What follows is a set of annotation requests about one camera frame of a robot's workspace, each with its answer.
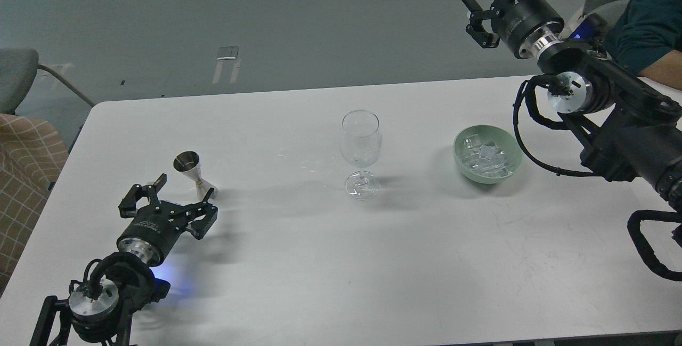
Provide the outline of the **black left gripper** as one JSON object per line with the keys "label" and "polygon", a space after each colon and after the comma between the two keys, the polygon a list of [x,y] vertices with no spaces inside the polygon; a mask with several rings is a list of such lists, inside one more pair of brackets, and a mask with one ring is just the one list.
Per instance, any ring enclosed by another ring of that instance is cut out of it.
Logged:
{"label": "black left gripper", "polygon": [[[117,250],[138,257],[144,265],[161,265],[182,234],[202,240],[218,217],[218,208],[200,201],[181,206],[160,201],[158,191],[167,181],[162,173],[152,184],[134,184],[118,205],[121,218],[133,218],[117,239]],[[146,198],[147,206],[137,204]]]}

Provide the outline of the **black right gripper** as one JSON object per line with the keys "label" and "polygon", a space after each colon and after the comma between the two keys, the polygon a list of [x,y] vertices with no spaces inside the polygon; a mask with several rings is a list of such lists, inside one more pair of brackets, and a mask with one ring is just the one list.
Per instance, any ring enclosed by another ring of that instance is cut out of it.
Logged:
{"label": "black right gripper", "polygon": [[[529,59],[532,54],[528,38],[536,30],[548,29],[560,33],[565,22],[546,0],[495,0],[484,10],[476,0],[462,0],[468,10],[467,34],[481,48],[497,48],[504,42],[517,59]],[[491,20],[487,31],[485,20]]]}

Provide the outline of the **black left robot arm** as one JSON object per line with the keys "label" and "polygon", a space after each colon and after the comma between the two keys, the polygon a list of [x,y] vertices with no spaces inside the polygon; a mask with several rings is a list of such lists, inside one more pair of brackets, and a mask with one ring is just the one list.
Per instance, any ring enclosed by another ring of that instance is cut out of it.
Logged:
{"label": "black left robot arm", "polygon": [[171,284],[155,276],[182,234],[200,240],[217,219],[211,201],[216,188],[197,181],[198,201],[180,205],[160,200],[167,181],[134,184],[119,214],[130,223],[116,241],[117,251],[92,260],[82,280],[72,280],[66,299],[47,296],[37,318],[31,345],[66,345],[71,331],[87,343],[129,345],[133,315],[147,304],[163,300]]}

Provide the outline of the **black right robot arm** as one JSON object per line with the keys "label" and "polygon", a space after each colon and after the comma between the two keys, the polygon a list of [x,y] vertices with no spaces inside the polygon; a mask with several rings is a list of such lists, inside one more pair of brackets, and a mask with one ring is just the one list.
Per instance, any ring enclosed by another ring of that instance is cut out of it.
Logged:
{"label": "black right robot arm", "polygon": [[[536,59],[542,72],[522,82],[513,105],[514,134],[522,152],[558,175],[645,179],[672,212],[634,212],[629,235],[653,273],[680,281],[680,272],[657,259],[640,230],[643,221],[680,224],[680,104],[607,57],[603,41],[624,1],[607,4],[606,12],[585,14],[567,38],[560,37],[564,20],[546,0],[494,0],[488,9],[476,0],[462,2],[469,13],[467,33],[480,47],[504,42],[517,59]],[[533,157],[519,133],[522,105],[536,123],[577,137],[586,171],[557,168]]]}

